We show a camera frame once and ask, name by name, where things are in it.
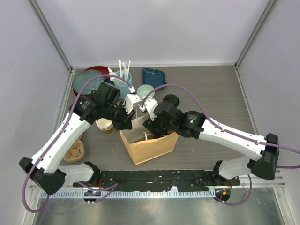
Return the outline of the brown paper cup stack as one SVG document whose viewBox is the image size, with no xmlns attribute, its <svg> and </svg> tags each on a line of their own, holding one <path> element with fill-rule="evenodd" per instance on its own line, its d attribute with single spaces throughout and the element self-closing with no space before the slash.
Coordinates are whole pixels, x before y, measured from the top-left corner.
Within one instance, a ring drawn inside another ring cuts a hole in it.
<svg viewBox="0 0 300 225">
<path fill-rule="evenodd" d="M 102 130 L 106 135 L 111 135 L 114 133 L 115 128 L 110 120 L 101 118 L 96 121 L 96 126 Z"/>
</svg>

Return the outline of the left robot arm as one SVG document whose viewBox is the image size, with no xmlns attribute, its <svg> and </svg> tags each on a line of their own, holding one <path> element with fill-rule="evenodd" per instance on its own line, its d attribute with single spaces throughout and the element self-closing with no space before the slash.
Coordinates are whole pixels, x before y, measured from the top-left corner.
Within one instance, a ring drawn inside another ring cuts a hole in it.
<svg viewBox="0 0 300 225">
<path fill-rule="evenodd" d="M 135 112 L 131 98 L 135 95 L 128 94 L 121 102 L 119 95 L 118 88 L 103 82 L 90 96 L 78 96 L 61 126 L 42 149 L 20 160 L 20 167 L 48 195 L 76 182 L 89 187 L 99 184 L 101 171 L 91 162 L 71 166 L 61 166 L 60 162 L 79 136 L 99 119 L 111 121 L 117 130 L 132 129 Z"/>
</svg>

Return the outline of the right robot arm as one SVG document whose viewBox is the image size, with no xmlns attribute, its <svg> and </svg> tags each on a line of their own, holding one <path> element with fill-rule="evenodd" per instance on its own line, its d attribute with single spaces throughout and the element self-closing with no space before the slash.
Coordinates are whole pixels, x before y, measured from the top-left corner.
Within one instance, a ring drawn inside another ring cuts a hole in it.
<svg viewBox="0 0 300 225">
<path fill-rule="evenodd" d="M 148 100 L 140 110 L 148 113 L 144 126 L 155 136 L 175 132 L 185 138 L 195 138 L 221 144 L 242 154 L 229 161 L 217 161 L 212 181 L 223 185 L 228 180 L 253 174 L 258 178 L 273 180 L 276 175 L 279 148 L 278 136 L 253 135 L 225 126 L 197 111 L 182 112 L 172 103 Z"/>
</svg>

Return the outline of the brown paper bag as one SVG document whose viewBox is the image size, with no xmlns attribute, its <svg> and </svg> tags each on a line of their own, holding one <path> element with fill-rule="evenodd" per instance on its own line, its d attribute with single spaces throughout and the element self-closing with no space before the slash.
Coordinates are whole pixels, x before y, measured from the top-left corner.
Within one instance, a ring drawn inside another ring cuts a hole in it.
<svg viewBox="0 0 300 225">
<path fill-rule="evenodd" d="M 119 131 L 120 137 L 134 163 L 142 164 L 169 152 L 175 148 L 179 135 L 175 132 L 167 136 L 154 138 L 143 123 L 148 119 L 148 115 L 136 117 L 132 120 L 131 130 Z"/>
</svg>

